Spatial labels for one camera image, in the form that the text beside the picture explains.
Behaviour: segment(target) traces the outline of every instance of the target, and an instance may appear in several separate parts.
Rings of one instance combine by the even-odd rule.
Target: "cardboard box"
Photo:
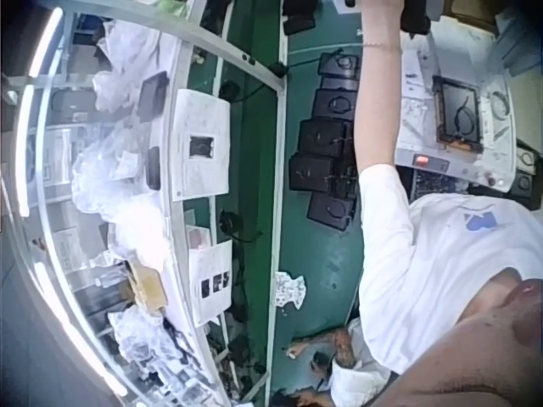
[[[130,285],[136,302],[145,306],[150,312],[165,307],[168,300],[162,287],[159,272],[137,261],[129,261],[128,263],[131,269]]]

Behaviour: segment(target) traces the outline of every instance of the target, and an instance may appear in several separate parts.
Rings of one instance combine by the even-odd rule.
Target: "sleeve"
[[[406,191],[394,166],[368,167],[360,174],[359,182],[364,237],[359,294],[366,325],[399,299],[414,253],[413,224]]]

